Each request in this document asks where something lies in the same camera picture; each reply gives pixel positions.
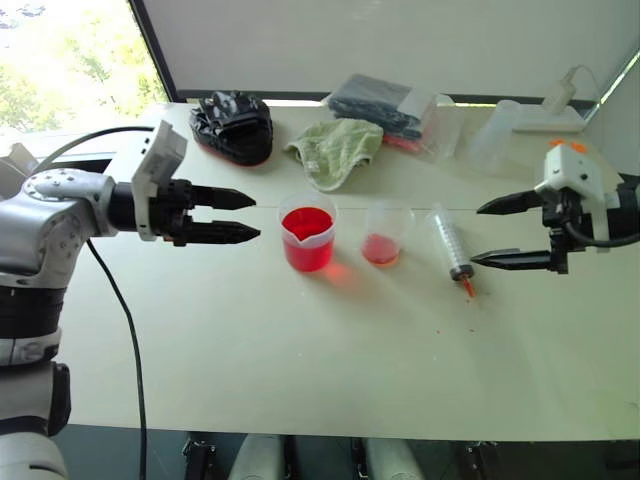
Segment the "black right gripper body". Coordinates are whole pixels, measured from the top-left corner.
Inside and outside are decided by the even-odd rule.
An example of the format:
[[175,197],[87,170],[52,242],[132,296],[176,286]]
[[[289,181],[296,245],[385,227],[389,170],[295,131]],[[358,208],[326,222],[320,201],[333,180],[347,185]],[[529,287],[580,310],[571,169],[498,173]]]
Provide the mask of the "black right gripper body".
[[548,270],[557,274],[569,272],[570,253],[584,251],[585,246],[571,233],[582,225],[583,208],[577,194],[568,188],[562,189],[552,200],[546,200],[542,207],[542,223],[549,230]]

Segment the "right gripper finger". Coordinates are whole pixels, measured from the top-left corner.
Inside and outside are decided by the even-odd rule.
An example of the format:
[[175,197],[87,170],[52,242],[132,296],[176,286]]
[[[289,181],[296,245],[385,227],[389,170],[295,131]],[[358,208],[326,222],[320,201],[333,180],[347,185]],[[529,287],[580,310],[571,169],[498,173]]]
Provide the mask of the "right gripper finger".
[[500,249],[474,255],[471,261],[481,266],[508,271],[548,270],[551,266],[551,253],[546,250]]
[[511,215],[543,205],[542,197],[534,190],[517,192],[490,200],[476,210],[480,215]]

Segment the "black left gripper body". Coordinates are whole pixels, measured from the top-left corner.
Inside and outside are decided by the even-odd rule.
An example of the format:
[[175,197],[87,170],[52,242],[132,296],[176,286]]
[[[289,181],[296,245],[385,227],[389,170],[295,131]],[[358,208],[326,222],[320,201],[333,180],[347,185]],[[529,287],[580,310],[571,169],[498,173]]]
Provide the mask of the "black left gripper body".
[[158,187],[149,201],[151,232],[174,246],[187,245],[185,228],[192,223],[187,214],[195,207],[193,185],[188,180],[170,180]]

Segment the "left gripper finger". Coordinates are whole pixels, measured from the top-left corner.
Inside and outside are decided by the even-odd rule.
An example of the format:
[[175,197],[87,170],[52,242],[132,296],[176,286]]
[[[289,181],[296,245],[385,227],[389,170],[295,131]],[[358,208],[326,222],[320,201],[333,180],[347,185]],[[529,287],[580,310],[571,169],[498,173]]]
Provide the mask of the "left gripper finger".
[[256,205],[256,201],[250,196],[235,189],[220,187],[193,186],[192,199],[196,206],[229,211]]
[[248,242],[261,231],[233,221],[196,222],[187,228],[187,242],[193,244],[239,244]]

